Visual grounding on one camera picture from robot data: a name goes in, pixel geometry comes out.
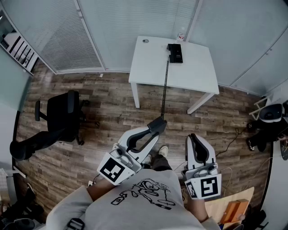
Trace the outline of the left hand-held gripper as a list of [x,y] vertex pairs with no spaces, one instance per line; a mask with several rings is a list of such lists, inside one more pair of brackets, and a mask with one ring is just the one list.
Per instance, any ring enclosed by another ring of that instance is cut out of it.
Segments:
[[[137,141],[147,134],[151,137],[137,149]],[[110,183],[117,186],[135,175],[141,168],[141,162],[148,155],[159,139],[159,132],[151,133],[149,128],[137,127],[128,130],[113,145],[110,153],[106,153],[97,168],[97,172]]]

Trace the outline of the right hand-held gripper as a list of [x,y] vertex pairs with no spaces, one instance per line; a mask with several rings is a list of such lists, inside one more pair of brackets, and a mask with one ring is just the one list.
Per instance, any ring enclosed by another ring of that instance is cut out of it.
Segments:
[[206,139],[190,134],[185,142],[187,169],[181,172],[191,199],[207,199],[221,194],[221,174],[218,172],[214,148]]

